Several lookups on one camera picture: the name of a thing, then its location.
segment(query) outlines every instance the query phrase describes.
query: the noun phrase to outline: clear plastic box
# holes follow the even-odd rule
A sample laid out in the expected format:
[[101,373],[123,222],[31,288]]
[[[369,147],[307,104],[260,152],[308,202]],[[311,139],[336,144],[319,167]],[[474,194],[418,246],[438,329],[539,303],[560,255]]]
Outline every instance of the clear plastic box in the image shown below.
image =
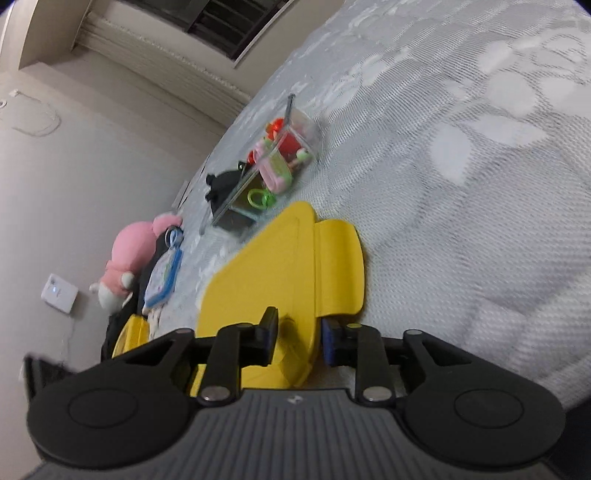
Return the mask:
[[[238,185],[213,216],[208,212],[201,224],[201,234],[211,225],[243,235],[274,207],[281,196],[289,194],[292,183],[297,181],[302,171],[316,162],[320,147],[320,129],[294,103],[295,95],[292,94],[269,119],[267,125],[283,118],[282,126],[274,134],[273,140],[262,140],[267,136],[267,131],[265,126],[261,126],[260,131],[242,150],[247,154],[244,159],[237,160],[246,161],[248,152],[258,147],[256,164],[244,172]],[[304,150],[298,149],[294,156],[295,145]]]

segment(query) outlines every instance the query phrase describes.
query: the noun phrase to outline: black circular pad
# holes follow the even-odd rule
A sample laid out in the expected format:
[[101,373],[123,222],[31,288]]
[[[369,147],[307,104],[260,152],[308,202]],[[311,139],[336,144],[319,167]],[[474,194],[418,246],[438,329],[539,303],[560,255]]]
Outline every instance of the black circular pad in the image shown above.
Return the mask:
[[523,415],[523,406],[513,395],[501,390],[471,390],[456,399],[456,413],[476,427],[500,429]]
[[72,400],[70,417],[80,425],[106,429],[129,420],[137,408],[138,401],[131,393],[104,388],[81,393]]
[[164,451],[183,435],[190,412],[170,378],[113,361],[45,387],[31,402],[27,424],[45,458],[100,470]]
[[432,455],[498,469],[542,457],[558,441],[565,417],[545,388],[481,361],[429,370],[407,398],[404,420]]

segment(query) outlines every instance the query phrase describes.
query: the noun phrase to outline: window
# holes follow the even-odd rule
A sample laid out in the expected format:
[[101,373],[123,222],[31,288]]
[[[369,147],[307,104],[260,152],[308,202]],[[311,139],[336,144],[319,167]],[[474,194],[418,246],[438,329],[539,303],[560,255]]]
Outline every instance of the window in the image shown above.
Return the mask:
[[236,60],[285,0],[128,0]]

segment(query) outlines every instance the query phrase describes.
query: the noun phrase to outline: gray bedspread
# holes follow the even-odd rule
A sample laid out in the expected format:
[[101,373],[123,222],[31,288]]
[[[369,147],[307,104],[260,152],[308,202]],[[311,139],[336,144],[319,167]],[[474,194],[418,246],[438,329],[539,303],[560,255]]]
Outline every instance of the gray bedspread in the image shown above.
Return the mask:
[[[388,336],[424,329],[571,406],[591,394],[590,58],[591,19],[572,0],[348,1],[206,171],[234,168],[236,147],[295,92],[323,148],[291,198],[357,227],[362,321]],[[239,248],[199,237],[205,191],[203,176],[182,209],[185,257],[158,334],[195,327]],[[319,368],[310,384],[351,378]]]

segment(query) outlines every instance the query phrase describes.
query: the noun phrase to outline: ridged surface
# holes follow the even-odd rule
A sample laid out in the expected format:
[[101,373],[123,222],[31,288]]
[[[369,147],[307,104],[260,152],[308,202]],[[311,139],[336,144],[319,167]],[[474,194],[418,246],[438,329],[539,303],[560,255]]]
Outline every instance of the ridged surface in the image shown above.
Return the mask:
[[393,416],[360,407],[342,390],[245,391],[200,413],[160,456],[118,471],[44,464],[30,480],[556,480],[542,464],[471,472],[426,455]]

